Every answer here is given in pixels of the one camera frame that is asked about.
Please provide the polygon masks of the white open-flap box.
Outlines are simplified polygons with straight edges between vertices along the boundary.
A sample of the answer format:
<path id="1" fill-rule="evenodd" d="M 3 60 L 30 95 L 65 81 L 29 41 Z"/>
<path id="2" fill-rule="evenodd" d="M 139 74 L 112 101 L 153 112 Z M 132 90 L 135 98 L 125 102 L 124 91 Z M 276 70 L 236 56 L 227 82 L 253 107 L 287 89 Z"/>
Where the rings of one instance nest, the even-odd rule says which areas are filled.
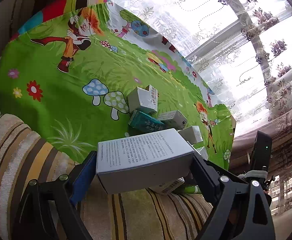
<path id="1" fill-rule="evenodd" d="M 145 89 L 136 87 L 127 96 L 130 113 L 134 110 L 145 114 L 156 114 L 158 111 L 158 90 L 148 85 Z"/>

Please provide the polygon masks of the white lace curtain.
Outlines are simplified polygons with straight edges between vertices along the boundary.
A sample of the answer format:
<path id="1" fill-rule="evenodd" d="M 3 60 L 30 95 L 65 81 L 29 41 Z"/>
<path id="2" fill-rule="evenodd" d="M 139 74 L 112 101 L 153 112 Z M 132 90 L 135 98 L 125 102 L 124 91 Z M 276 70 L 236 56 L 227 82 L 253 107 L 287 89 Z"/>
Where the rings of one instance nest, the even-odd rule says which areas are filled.
<path id="1" fill-rule="evenodd" d="M 292 109 L 289 0 L 112 0 L 165 36 L 228 107 L 238 135 Z"/>

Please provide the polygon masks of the large white text box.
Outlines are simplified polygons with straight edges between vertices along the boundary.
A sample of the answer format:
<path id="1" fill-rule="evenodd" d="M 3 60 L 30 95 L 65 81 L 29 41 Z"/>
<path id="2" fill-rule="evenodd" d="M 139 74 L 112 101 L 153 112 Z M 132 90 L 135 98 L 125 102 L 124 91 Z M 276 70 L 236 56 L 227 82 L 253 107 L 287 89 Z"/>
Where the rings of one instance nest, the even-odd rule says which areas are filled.
<path id="1" fill-rule="evenodd" d="M 98 143 L 96 175 L 107 194 L 158 186 L 189 172 L 192 145 L 173 128 Z"/>

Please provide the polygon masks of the white barcode medicine box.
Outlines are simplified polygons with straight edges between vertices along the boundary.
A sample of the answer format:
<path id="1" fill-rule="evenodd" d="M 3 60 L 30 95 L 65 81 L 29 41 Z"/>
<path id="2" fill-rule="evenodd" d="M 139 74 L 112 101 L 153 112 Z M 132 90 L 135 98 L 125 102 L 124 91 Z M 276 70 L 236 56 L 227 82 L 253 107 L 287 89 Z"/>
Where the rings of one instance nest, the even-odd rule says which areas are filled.
<path id="1" fill-rule="evenodd" d="M 167 182 L 167 183 L 162 183 L 158 186 L 149 187 L 149 189 L 151 189 L 155 193 L 166 196 L 167 194 L 173 192 L 175 189 L 177 189 L 178 187 L 180 187 L 184 183 L 185 183 L 185 180 L 182 177 L 182 178 L 179 178 L 179 179 Z"/>

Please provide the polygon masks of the white box behind large box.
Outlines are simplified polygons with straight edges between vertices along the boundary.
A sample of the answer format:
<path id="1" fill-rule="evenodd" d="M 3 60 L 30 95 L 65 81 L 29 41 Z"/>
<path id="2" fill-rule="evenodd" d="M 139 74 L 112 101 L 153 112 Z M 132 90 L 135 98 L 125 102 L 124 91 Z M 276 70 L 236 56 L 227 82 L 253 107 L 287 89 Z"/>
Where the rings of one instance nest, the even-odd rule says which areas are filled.
<path id="1" fill-rule="evenodd" d="M 199 126 L 189 126 L 185 129 L 179 130 L 178 133 L 192 145 L 203 142 Z"/>

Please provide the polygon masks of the teal toothpaste box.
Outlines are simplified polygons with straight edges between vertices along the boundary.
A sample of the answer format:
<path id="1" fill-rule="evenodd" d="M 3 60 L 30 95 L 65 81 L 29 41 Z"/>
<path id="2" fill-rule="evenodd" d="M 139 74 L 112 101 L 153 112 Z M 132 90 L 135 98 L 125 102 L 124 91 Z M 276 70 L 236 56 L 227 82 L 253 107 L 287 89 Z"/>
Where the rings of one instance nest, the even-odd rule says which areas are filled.
<path id="1" fill-rule="evenodd" d="M 143 133 L 161 131 L 166 127 L 160 120 L 138 110 L 133 111 L 128 124 Z"/>

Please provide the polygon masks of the green cartoon tablecloth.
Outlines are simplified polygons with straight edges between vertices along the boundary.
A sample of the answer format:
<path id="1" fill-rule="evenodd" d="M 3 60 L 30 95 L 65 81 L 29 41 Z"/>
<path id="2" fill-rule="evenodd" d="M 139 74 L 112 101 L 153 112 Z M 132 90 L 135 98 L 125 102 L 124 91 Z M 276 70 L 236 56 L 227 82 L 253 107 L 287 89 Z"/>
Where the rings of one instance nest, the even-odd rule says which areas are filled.
<path id="1" fill-rule="evenodd" d="M 135 135 L 128 95 L 158 91 L 158 114 L 198 126 L 210 161 L 228 168 L 231 114 L 194 67 L 137 16 L 109 3 L 19 34 L 0 57 L 0 114 L 13 114 L 75 161 L 98 142 Z"/>

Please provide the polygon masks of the pink floral drape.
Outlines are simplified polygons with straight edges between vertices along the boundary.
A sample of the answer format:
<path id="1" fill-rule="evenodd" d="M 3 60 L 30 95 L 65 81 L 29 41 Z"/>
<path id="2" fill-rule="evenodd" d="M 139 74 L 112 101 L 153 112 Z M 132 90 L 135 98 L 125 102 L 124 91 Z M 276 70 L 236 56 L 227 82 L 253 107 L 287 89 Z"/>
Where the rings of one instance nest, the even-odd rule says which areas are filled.
<path id="1" fill-rule="evenodd" d="M 288 173 L 292 168 L 292 109 L 259 129 L 272 139 L 268 174 Z M 228 170 L 240 174 L 249 168 L 248 154 L 253 150 L 257 131 L 236 137 L 233 141 Z"/>

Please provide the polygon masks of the striped beige sofa cushion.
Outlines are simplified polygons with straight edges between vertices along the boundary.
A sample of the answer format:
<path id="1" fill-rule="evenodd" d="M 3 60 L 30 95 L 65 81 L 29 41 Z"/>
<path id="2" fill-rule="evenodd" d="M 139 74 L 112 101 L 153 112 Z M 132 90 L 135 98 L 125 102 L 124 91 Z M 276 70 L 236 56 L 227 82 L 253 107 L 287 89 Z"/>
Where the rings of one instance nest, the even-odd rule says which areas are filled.
<path id="1" fill-rule="evenodd" d="M 196 239 L 200 194 L 107 194 L 96 153 L 76 164 L 17 116 L 0 116 L 0 239 Z"/>

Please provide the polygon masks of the small white grey box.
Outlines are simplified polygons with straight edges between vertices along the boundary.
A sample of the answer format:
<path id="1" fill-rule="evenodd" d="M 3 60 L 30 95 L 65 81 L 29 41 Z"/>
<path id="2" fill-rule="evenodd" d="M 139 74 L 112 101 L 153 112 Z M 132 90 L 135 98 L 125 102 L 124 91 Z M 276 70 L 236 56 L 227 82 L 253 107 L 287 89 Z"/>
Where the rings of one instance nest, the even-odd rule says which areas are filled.
<path id="1" fill-rule="evenodd" d="M 175 129 L 184 129 L 188 122 L 187 118 L 179 110 L 161 113 L 157 119 L 164 123 L 167 128 Z"/>

